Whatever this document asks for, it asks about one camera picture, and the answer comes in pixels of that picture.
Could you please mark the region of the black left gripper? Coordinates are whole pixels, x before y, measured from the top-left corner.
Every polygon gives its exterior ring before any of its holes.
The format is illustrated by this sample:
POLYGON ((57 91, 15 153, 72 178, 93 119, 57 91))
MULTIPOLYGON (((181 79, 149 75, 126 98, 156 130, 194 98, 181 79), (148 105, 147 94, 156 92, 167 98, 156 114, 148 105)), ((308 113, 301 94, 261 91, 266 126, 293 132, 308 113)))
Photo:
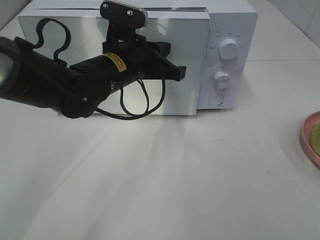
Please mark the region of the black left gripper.
POLYGON ((172 80, 186 76, 186 66, 167 60, 169 42, 150 42, 135 28, 148 25, 144 8, 117 1, 104 0, 100 15, 110 24, 102 54, 70 66, 79 73, 70 92, 88 100, 106 100, 109 95, 141 80, 172 80))

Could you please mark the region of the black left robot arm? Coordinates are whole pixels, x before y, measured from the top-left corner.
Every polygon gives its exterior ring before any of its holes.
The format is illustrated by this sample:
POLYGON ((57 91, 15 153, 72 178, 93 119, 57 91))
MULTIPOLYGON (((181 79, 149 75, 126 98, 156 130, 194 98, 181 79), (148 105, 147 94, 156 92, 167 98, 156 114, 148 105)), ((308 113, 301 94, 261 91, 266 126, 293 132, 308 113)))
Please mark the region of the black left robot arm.
POLYGON ((100 109, 111 94, 123 93, 132 83, 144 87, 144 80, 181 81, 185 66, 168 61, 168 42, 149 42, 137 29, 145 27, 145 9, 128 3, 105 0, 100 15, 108 20, 102 54, 67 65, 59 58, 71 43, 71 32, 64 27, 65 40, 52 58, 37 52, 44 45, 43 34, 51 18, 36 25, 38 40, 31 43, 20 37, 0 39, 0 97, 38 108, 50 108, 67 118, 87 118, 98 112, 113 119, 137 120, 150 115, 155 108, 147 106, 141 114, 125 111, 123 116, 100 109))

